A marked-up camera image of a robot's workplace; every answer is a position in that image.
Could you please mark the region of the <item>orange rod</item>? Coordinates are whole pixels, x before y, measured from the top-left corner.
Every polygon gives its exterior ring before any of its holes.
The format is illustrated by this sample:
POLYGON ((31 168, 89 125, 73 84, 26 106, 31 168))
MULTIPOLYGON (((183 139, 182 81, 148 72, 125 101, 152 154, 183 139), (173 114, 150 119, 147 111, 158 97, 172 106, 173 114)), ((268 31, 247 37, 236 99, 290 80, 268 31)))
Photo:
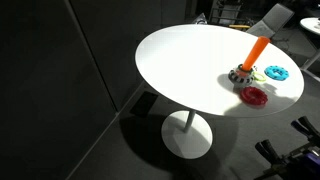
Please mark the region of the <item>orange rod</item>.
POLYGON ((246 60, 242 64, 241 69, 244 71, 250 71, 260 54, 263 52, 265 47, 269 44, 270 39, 265 36, 259 36, 255 42, 253 48, 251 49, 246 60))

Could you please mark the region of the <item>black floor plate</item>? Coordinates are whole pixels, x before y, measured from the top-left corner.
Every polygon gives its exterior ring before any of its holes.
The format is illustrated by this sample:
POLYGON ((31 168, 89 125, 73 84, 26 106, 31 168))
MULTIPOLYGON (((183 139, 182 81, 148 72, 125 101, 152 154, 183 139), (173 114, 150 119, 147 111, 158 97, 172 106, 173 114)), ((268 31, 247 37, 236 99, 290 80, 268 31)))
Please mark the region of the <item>black floor plate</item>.
POLYGON ((138 117, 146 117, 157 100, 158 96, 154 93, 145 91, 131 108, 130 113, 138 117))

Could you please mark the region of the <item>yellow bar in background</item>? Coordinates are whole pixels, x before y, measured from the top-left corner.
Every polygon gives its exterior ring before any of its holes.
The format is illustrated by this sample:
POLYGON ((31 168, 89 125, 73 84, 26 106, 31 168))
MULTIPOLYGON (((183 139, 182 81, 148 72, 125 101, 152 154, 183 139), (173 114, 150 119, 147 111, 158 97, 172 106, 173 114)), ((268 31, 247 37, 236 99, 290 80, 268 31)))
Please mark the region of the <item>yellow bar in background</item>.
POLYGON ((230 28, 238 28, 238 29, 249 29, 251 26, 230 24, 230 25, 228 25, 228 27, 230 27, 230 28))

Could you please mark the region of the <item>grey chair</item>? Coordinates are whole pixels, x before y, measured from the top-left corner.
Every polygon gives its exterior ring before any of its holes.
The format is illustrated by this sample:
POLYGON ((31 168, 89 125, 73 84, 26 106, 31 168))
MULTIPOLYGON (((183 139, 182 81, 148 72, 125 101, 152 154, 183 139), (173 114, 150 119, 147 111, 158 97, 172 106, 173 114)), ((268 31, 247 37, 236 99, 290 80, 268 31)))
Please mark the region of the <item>grey chair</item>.
POLYGON ((294 15, 286 6, 277 3, 256 24, 251 26, 247 33, 254 36, 272 38, 294 15))

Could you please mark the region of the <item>white table pedestal base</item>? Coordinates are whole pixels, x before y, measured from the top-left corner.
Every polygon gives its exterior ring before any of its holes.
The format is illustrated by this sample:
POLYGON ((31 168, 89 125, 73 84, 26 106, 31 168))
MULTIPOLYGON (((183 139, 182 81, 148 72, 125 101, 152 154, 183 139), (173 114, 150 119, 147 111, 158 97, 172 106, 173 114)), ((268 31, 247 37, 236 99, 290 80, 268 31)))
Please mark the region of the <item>white table pedestal base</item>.
POLYGON ((207 121, 195 110, 176 111, 163 122, 161 136, 165 146, 176 156, 196 159, 212 146, 213 133, 207 121))

